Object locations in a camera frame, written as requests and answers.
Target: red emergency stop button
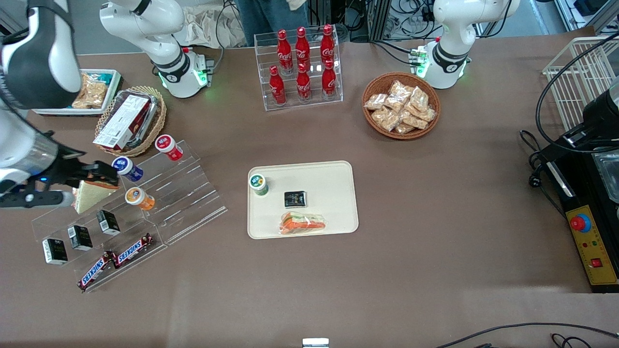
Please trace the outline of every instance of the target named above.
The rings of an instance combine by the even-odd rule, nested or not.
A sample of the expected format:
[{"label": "red emergency stop button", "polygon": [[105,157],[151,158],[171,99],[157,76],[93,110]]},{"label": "red emergency stop button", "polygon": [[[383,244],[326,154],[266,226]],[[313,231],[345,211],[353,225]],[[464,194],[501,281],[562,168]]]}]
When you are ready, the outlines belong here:
[{"label": "red emergency stop button", "polygon": [[578,214],[569,220],[569,226],[582,233],[591,230],[591,220],[585,214]]},{"label": "red emergency stop button", "polygon": [[602,267],[602,260],[601,259],[591,259],[591,267],[593,267],[593,268],[600,268],[600,267]]}]

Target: small black box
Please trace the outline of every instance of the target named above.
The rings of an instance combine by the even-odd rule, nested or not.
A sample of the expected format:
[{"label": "small black box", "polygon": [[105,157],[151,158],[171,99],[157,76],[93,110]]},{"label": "small black box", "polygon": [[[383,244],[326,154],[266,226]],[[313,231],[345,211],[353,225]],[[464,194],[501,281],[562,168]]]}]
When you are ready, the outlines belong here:
[{"label": "small black box", "polygon": [[83,251],[92,248],[92,241],[86,227],[74,225],[69,227],[67,231],[69,232],[69,239],[71,239],[71,248]]},{"label": "small black box", "polygon": [[45,262],[48,264],[63,264],[69,260],[64,242],[60,239],[49,238],[44,240],[43,251],[45,252]]},{"label": "small black box", "polygon": [[307,206],[305,198],[305,191],[284,192],[284,207],[305,208]]},{"label": "small black box", "polygon": [[97,213],[97,220],[103,233],[115,236],[120,233],[120,227],[114,214],[101,210]]}]

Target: small plastic container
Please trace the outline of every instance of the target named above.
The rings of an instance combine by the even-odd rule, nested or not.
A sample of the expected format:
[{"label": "small plastic container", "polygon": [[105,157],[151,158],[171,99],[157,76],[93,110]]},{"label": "small plastic container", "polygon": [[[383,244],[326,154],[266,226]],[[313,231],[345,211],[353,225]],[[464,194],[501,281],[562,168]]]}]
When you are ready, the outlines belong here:
[{"label": "small plastic container", "polygon": [[269,192],[269,185],[262,174],[254,174],[249,178],[249,187],[254,190],[258,196],[264,196]]},{"label": "small plastic container", "polygon": [[149,211],[155,206],[155,199],[139,187],[130,188],[124,195],[124,200],[132,206],[140,207],[143,211]]},{"label": "small plastic container", "polygon": [[131,181],[137,181],[144,176],[144,171],[133,164],[133,161],[125,156],[120,156],[112,162],[112,167],[118,171],[118,175],[122,175]]},{"label": "small plastic container", "polygon": [[166,154],[172,161],[178,161],[183,157],[183,150],[176,145],[176,141],[171,136],[164,134],[157,138],[155,147],[160,152]]}]

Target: red-lidded cup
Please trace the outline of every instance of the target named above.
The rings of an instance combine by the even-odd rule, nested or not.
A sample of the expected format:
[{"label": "red-lidded cup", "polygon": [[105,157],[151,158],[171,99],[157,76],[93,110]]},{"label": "red-lidded cup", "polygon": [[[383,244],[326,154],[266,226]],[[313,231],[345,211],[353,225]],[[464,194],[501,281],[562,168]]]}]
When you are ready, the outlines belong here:
[{"label": "red-lidded cup", "polygon": [[178,161],[183,156],[183,150],[176,145],[176,141],[171,136],[164,134],[157,138],[155,147],[160,152],[166,154],[172,161]]}]

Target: machine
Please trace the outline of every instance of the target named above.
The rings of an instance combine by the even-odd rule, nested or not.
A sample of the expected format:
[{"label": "machine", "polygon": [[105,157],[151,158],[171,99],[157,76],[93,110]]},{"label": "machine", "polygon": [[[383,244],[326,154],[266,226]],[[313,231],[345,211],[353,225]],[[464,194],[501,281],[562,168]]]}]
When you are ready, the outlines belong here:
[{"label": "machine", "polygon": [[191,97],[208,84],[204,55],[183,50],[172,36],[185,22],[176,1],[114,0],[101,5],[99,18],[110,34],[144,50],[175,97]]},{"label": "machine", "polygon": [[417,74],[436,89],[453,86],[477,38],[473,24],[505,21],[519,5],[520,0],[436,0],[434,16],[443,26],[443,36],[420,50],[427,53],[427,60]]},{"label": "machine", "polygon": [[530,184],[539,186],[546,171],[592,291],[619,292],[619,79],[585,107],[582,119],[540,151]]},{"label": "machine", "polygon": [[[102,5],[100,15],[112,34],[146,51],[170,93],[184,98],[208,78],[204,56],[183,51],[171,35],[182,27],[182,13],[174,0],[116,0]],[[70,105],[82,85],[67,0],[29,0],[27,15],[27,35],[0,47],[0,208],[68,206],[73,195],[52,185],[117,185],[118,176],[106,163],[80,162],[85,152],[25,119],[24,110]]]}]

